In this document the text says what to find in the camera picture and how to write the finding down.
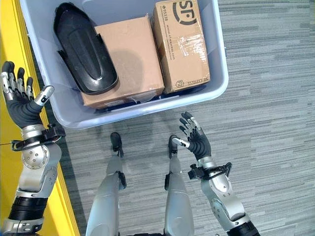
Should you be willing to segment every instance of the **printed logo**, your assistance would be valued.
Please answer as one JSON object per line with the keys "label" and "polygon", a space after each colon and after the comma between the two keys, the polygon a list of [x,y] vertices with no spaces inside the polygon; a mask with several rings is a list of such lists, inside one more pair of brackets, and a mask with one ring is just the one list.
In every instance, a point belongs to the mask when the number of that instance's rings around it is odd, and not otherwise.
{"label": "printed logo", "polygon": [[184,81],[183,80],[179,80],[176,82],[176,87],[181,88],[184,86]]}
{"label": "printed logo", "polygon": [[[179,13],[177,11],[177,3],[179,3]],[[180,1],[173,3],[173,13],[175,19],[182,25],[193,25],[197,22],[197,18],[195,18],[195,13],[192,8],[192,1]]]}

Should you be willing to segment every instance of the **robotic arm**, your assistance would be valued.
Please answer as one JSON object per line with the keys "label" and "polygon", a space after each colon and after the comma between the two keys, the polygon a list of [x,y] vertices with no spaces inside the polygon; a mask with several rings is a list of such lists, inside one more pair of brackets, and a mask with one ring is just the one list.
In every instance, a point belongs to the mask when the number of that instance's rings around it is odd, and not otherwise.
{"label": "robotic arm", "polygon": [[241,201],[233,193],[228,178],[232,164],[217,166],[211,157],[211,146],[199,123],[188,112],[182,113],[180,129],[188,141],[174,137],[172,141],[190,150],[196,157],[191,165],[190,179],[200,179],[201,189],[208,198],[212,212],[229,236],[259,236]]}
{"label": "robotic arm", "polygon": [[23,171],[10,215],[1,229],[3,235],[33,234],[41,229],[61,158],[61,149],[54,142],[65,136],[64,130],[54,125],[45,129],[39,116],[54,87],[44,87],[34,99],[32,78],[28,78],[25,89],[23,76],[24,69],[19,68],[16,80],[14,63],[3,64],[0,75],[3,95],[12,120],[22,129],[23,139],[12,141],[12,149],[22,152]]}

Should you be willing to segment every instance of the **robot wrist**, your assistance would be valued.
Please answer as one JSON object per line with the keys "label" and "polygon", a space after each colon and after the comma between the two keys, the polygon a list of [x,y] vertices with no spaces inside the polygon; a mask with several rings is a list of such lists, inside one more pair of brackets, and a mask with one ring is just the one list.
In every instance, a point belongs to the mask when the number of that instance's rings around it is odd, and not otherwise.
{"label": "robot wrist", "polygon": [[22,129],[23,140],[12,140],[13,151],[24,151],[37,146],[47,145],[56,142],[59,138],[64,137],[64,129],[55,124],[49,124],[45,129],[42,124],[29,125]]}

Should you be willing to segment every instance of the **robot finger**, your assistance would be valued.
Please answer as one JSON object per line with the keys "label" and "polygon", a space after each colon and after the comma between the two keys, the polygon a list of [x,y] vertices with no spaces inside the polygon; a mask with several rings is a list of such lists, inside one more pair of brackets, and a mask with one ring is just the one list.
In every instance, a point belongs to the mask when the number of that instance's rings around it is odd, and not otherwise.
{"label": "robot finger", "polygon": [[180,125],[179,129],[182,130],[186,134],[187,137],[189,137],[189,132],[184,127]]}
{"label": "robot finger", "polygon": [[12,90],[15,91],[17,89],[17,84],[14,75],[14,63],[9,61],[10,69],[9,69],[9,81],[11,83]]}
{"label": "robot finger", "polygon": [[192,114],[190,114],[189,112],[185,112],[185,116],[189,118],[194,128],[196,127],[197,129],[201,129],[201,126]]}
{"label": "robot finger", "polygon": [[183,118],[180,118],[179,121],[186,127],[186,129],[192,133],[192,127],[189,123],[186,122]]}
{"label": "robot finger", "polygon": [[23,96],[23,98],[27,98],[26,97],[26,92],[25,92],[25,87],[24,87],[24,69],[23,68],[19,68],[18,71],[18,79],[17,79],[17,87],[19,92],[21,93],[21,95]]}
{"label": "robot finger", "polygon": [[34,100],[33,95],[33,78],[28,77],[28,80],[26,81],[26,95],[29,98],[30,101]]}
{"label": "robot finger", "polygon": [[54,91],[55,91],[55,88],[53,86],[43,87],[39,95],[37,95],[36,98],[34,99],[34,102],[38,106],[43,107],[45,103],[48,101],[48,99],[51,97]]}
{"label": "robot finger", "polygon": [[190,146],[190,142],[188,142],[188,141],[186,141],[186,140],[182,140],[182,139],[180,139],[180,138],[173,138],[172,139],[172,142],[173,143],[175,143],[175,144],[177,144],[177,145],[180,145],[180,146],[184,146],[184,147],[186,147],[186,148],[189,148],[189,146]]}
{"label": "robot finger", "polygon": [[191,127],[194,127],[194,124],[193,124],[193,122],[191,121],[191,119],[190,119],[190,114],[188,113],[188,112],[184,112],[184,113],[182,113],[182,117],[188,122],[188,124],[190,124],[191,125]]}
{"label": "robot finger", "polygon": [[12,90],[12,85],[9,79],[9,71],[11,71],[11,63],[6,61],[2,66],[1,78],[1,88],[6,101],[14,99],[15,93]]}

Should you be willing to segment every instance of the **yellow surface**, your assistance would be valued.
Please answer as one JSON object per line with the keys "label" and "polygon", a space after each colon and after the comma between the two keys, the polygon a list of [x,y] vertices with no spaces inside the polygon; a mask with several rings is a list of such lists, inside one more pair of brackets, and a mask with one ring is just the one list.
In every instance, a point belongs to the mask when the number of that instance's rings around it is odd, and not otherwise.
{"label": "yellow surface", "polygon": [[[0,31],[0,65],[6,60],[15,63],[15,72],[25,68],[25,78],[34,78],[34,94],[39,86],[28,42],[23,14],[18,0],[2,0]],[[22,171],[21,154],[11,150],[13,139],[20,139],[20,129],[12,122],[0,94],[0,223],[9,215],[18,179]],[[43,124],[48,124],[45,110],[41,113]],[[49,197],[44,213],[44,224],[39,234],[43,236],[78,236],[73,210],[65,186],[62,170],[58,165],[58,178]]]}

